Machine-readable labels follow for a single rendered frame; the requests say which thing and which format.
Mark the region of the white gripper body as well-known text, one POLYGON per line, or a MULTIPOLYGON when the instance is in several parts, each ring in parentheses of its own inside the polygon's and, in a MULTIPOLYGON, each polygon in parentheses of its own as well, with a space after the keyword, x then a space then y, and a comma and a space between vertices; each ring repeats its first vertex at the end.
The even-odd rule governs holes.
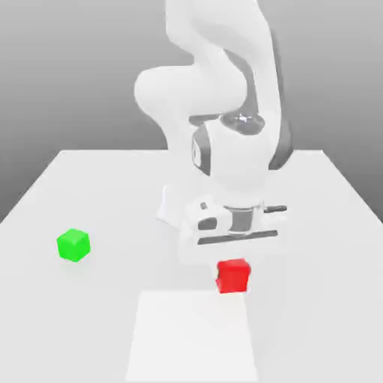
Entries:
POLYGON ((199 237, 184 233, 178 242, 178 257, 189 265, 212 265, 234 259, 259 263, 283 252, 284 234, 281 230, 262 230, 239 236, 199 237))

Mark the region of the small red cube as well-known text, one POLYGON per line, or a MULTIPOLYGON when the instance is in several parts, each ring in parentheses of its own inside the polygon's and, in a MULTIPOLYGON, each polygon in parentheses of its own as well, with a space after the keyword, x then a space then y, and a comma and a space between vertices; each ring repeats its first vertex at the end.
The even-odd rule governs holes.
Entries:
POLYGON ((215 282, 221 294, 247 291, 251 266, 244 259, 220 261, 217 271, 215 282))

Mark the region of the small green cube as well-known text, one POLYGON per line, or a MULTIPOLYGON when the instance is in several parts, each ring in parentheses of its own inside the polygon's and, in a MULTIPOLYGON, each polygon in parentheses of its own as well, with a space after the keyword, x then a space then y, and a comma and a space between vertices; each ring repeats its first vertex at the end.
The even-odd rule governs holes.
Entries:
POLYGON ((72 262, 80 261, 91 251, 89 235, 81 230, 71 228, 60 235, 56 242, 59 256, 72 262))

